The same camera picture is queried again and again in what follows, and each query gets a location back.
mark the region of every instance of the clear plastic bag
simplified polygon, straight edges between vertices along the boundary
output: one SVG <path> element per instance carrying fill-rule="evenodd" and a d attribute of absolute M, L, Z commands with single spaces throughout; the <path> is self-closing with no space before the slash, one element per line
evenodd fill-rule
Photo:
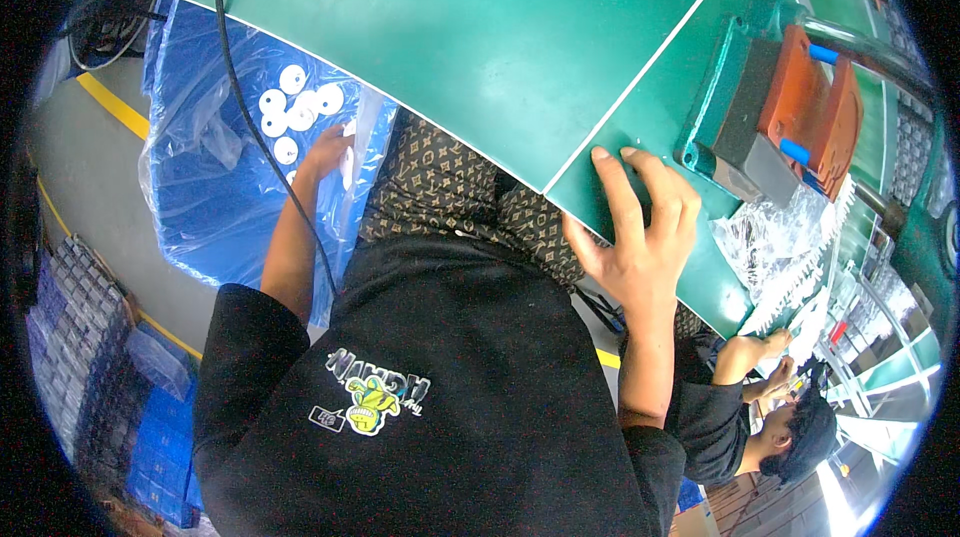
<path fill-rule="evenodd" d="M 190 390 L 190 371 L 157 339 L 138 328 L 126 337 L 126 353 L 141 375 L 180 401 Z"/>
<path fill-rule="evenodd" d="M 140 157 L 140 185 L 153 213 L 162 255 L 192 277 L 213 286 L 239 282 L 257 288 L 270 237 L 286 191 L 249 135 L 231 94 L 216 17 L 174 0 L 159 32 L 148 39 L 144 88 L 150 88 L 150 135 Z M 317 231 L 335 279 L 354 251 L 367 195 L 386 154 L 397 103 L 347 74 L 277 39 L 227 21 L 230 50 L 246 107 L 261 124 L 260 96 L 280 88 L 284 68 L 303 69 L 304 91 L 331 85 L 342 92 L 339 111 L 317 115 L 294 140 L 296 170 L 323 129 L 356 121 L 352 180 L 339 170 L 318 188 Z M 286 109 L 294 104 L 289 96 Z M 266 138 L 271 148 L 276 138 Z M 332 290 L 316 263 L 311 324 L 325 327 Z"/>
<path fill-rule="evenodd" d="M 729 219 L 707 224 L 756 305 L 773 281 L 802 276 L 816 263 L 834 230 L 833 212 L 825 197 L 800 185 L 785 208 L 760 198 L 740 206 Z"/>

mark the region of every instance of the black cable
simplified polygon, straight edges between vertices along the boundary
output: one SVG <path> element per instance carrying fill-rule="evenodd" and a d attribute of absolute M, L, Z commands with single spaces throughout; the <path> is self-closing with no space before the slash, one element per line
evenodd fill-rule
<path fill-rule="evenodd" d="M 323 270 L 326 272 L 326 280 L 330 283 L 330 291 L 335 292 L 337 286 L 333 280 L 333 273 L 330 272 L 330 263 L 327 260 L 327 252 L 324 251 L 324 244 L 320 241 L 317 228 L 314 226 L 313 222 L 310 222 L 310 217 L 307 216 L 306 212 L 304 211 L 304 207 L 300 203 L 300 200 L 297 199 L 297 196 L 294 194 L 293 187 L 290 185 L 290 183 L 287 183 L 285 178 L 283 178 L 281 167 L 277 164 L 274 156 L 270 153 L 270 148 L 267 147 L 267 143 L 263 140 L 263 136 L 260 135 L 257 125 L 254 124 L 254 120 L 250 117 L 250 112 L 247 110 L 247 105 L 243 101 L 243 94 L 240 92 L 240 82 L 237 80 L 237 73 L 236 69 L 234 68 L 234 59 L 231 57 L 231 44 L 227 37 L 227 12 L 224 9 L 224 0 L 214 0 L 214 7 L 216 8 L 217 13 L 217 28 L 220 31 L 220 47 L 223 52 L 223 64 L 226 66 L 226 75 L 230 81 L 230 89 L 233 91 L 234 97 L 236 97 L 237 105 L 240 106 L 240 113 L 243 114 L 246 127 L 253 134 L 256 144 L 260 146 L 260 150 L 263 152 L 264 157 L 270 163 L 270 168 L 273 169 L 273 173 L 276 174 L 276 177 L 280 180 L 280 183 L 287 189 L 287 194 L 290 196 L 290 199 L 293 200 L 294 206 L 296 207 L 296 211 L 299 212 L 300 218 L 303 218 L 303 221 L 306 222 L 306 226 L 310 229 L 310 232 L 313 233 L 314 238 L 317 240 L 319 258 L 323 261 Z"/>

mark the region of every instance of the brown monogram pattern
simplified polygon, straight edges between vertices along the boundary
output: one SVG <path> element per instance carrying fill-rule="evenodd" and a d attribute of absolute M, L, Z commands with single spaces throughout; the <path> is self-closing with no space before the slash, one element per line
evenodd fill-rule
<path fill-rule="evenodd" d="M 584 275 L 561 214 L 518 184 L 497 199 L 497 167 L 409 111 L 397 113 L 390 152 L 366 200 L 360 236 L 457 234 L 525 252 L 564 287 Z"/>

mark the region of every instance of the right hand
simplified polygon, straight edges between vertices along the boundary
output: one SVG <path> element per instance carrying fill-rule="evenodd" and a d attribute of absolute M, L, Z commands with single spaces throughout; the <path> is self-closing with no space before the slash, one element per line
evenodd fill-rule
<path fill-rule="evenodd" d="M 613 217 L 615 245 L 594 243 L 587 230 L 567 215 L 563 235 L 583 269 L 634 314 L 676 310 L 677 281 L 697 238 L 700 196 L 676 170 L 632 147 L 620 156 L 637 173 L 653 204 L 650 228 L 620 162 L 602 147 L 590 152 Z"/>
<path fill-rule="evenodd" d="M 354 135 L 344 136 L 344 126 L 335 124 L 319 134 L 297 170 L 298 176 L 300 171 L 312 170 L 316 172 L 317 179 L 322 179 L 340 165 L 344 150 L 354 144 Z"/>

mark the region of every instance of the gray floor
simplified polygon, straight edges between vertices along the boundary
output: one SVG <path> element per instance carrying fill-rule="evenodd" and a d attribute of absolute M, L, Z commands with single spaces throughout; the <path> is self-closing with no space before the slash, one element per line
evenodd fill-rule
<path fill-rule="evenodd" d="M 149 116 L 140 93 L 142 63 L 120 60 L 93 72 L 114 95 Z M 59 85 L 27 122 L 30 151 L 47 193 L 70 231 L 102 256 L 141 308 L 178 339 L 203 352 L 216 290 L 161 256 L 153 216 L 138 183 L 143 141 L 104 110 L 75 80 Z M 45 211 L 51 240 L 63 231 Z M 613 336 L 575 300 L 596 347 L 616 352 Z M 310 328 L 316 340 L 322 329 Z M 603 367 L 616 400 L 617 370 Z"/>

